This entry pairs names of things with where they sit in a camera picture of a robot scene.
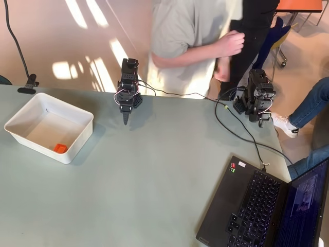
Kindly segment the person's left hand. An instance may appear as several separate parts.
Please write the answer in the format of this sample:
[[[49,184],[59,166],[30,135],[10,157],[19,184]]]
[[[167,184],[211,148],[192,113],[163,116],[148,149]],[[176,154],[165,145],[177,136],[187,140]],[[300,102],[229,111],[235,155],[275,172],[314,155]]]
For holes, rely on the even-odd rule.
[[[217,69],[214,77],[220,82],[229,82],[230,80],[230,57],[218,58]]]

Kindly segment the person's right hand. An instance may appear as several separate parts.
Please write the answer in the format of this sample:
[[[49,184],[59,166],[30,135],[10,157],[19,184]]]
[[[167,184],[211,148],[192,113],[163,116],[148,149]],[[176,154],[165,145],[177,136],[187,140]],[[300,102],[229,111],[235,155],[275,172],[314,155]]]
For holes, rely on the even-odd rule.
[[[224,35],[218,41],[218,57],[231,57],[239,54],[245,42],[245,34],[237,31],[231,31]]]

